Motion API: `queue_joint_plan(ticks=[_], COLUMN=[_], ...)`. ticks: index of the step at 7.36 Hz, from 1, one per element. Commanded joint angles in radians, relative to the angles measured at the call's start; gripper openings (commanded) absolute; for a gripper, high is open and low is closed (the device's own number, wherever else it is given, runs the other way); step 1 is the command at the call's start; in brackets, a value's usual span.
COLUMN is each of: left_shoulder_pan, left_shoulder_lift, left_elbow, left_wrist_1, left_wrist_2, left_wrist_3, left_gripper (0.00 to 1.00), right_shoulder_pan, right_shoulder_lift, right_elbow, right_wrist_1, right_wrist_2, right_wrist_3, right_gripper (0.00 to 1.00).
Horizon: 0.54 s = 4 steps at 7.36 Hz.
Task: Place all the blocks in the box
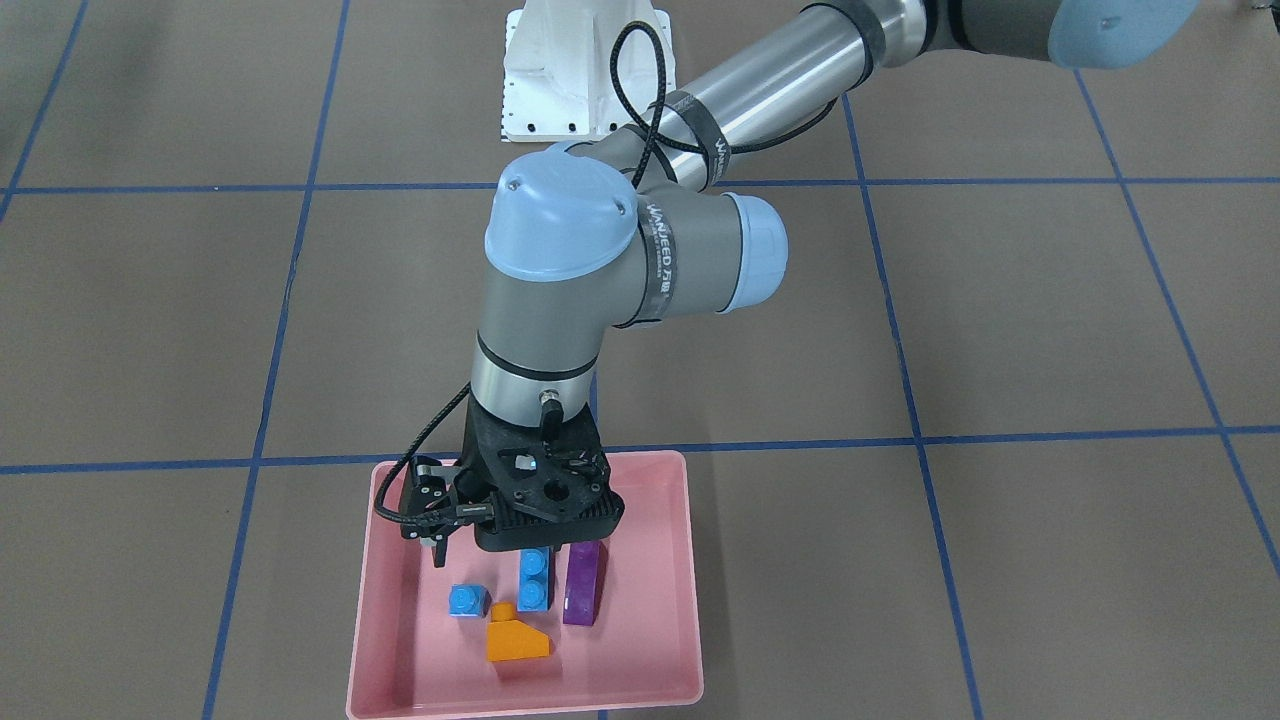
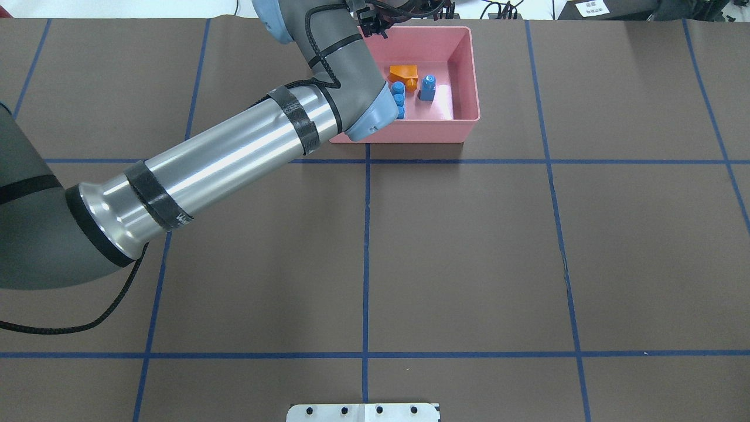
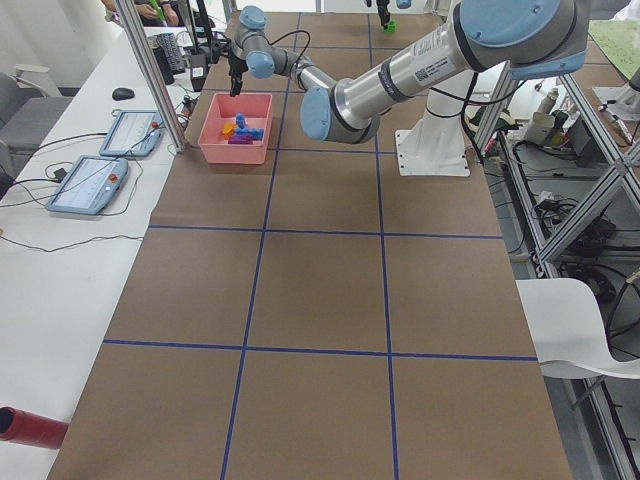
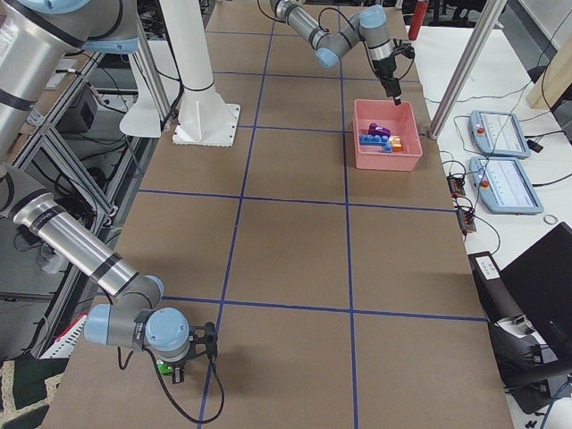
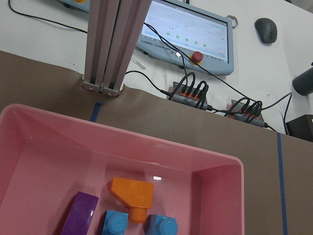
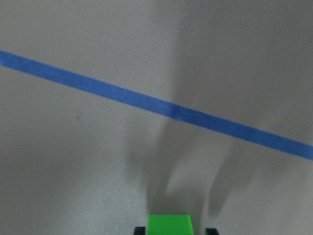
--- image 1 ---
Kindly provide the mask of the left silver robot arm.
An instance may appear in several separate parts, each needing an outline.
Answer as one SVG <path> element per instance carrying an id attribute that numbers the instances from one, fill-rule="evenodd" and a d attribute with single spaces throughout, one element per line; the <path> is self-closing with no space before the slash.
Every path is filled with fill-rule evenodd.
<path id="1" fill-rule="evenodd" d="M 780 287 L 788 238 L 765 201 L 709 188 L 737 156 L 820 123 L 876 72 L 940 50 L 1117 69 L 1155 54 L 1193 1 L 812 1 L 787 24 L 602 140 L 513 160 L 495 186 L 468 383 L 426 424 L 466 418 L 444 466 L 417 437 L 370 512 L 445 564 L 466 527 L 486 552 L 602 541 L 625 515 L 588 406 L 605 332 L 727 314 Z"/>

